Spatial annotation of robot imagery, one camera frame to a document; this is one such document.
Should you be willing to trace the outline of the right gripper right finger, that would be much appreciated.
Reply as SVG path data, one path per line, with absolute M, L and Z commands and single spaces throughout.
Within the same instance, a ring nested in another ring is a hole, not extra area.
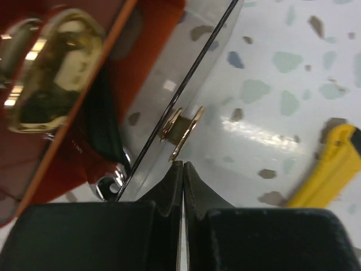
M 183 168 L 189 270 L 359 270 L 341 221 L 326 209 L 237 208 Z

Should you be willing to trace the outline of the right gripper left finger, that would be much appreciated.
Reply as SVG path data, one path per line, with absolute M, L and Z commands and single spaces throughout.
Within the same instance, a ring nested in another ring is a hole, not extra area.
M 183 163 L 134 202 L 27 208 L 1 251 L 2 270 L 178 270 Z

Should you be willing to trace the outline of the clear acrylic drawer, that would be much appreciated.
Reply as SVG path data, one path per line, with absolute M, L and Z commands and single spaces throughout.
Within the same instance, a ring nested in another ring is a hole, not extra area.
M 116 195 L 132 201 L 139 190 L 154 186 L 174 160 L 176 144 L 162 139 L 171 115 L 170 135 L 205 106 L 190 108 L 198 91 L 227 45 L 243 1 L 188 1 L 148 77 L 120 126 L 132 159 L 131 173 Z

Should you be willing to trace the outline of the black-handled adjustable wrench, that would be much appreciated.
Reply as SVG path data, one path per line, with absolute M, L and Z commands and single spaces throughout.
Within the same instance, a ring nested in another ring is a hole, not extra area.
M 100 169 L 90 187 L 102 201 L 113 201 L 130 174 L 132 161 L 122 143 L 112 88 L 104 68 L 84 100 L 83 112 L 86 140 L 103 159 L 96 163 Z

